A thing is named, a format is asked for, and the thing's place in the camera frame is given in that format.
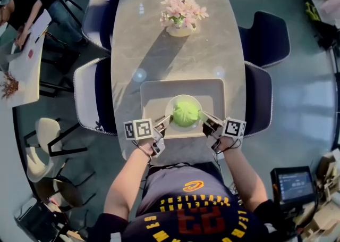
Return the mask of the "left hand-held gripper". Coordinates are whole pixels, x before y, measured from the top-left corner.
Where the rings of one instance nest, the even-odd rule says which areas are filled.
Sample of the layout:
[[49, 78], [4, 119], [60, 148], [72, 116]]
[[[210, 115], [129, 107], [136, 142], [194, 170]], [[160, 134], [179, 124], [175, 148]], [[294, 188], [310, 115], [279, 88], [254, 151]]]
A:
[[165, 149], [164, 137], [166, 129], [172, 123], [172, 115], [164, 115], [155, 120], [140, 119], [124, 122], [125, 139], [132, 141], [138, 147], [138, 141], [152, 139], [152, 154], [150, 157], [158, 157]]

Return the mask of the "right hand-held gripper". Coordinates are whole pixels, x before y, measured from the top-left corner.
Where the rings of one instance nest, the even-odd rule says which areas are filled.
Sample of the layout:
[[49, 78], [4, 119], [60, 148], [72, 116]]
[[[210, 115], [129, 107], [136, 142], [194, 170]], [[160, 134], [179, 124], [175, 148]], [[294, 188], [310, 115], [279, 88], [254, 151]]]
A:
[[198, 117], [203, 122], [206, 145], [214, 153], [223, 153], [242, 145], [247, 123], [237, 119], [221, 120], [206, 111], [199, 110]]

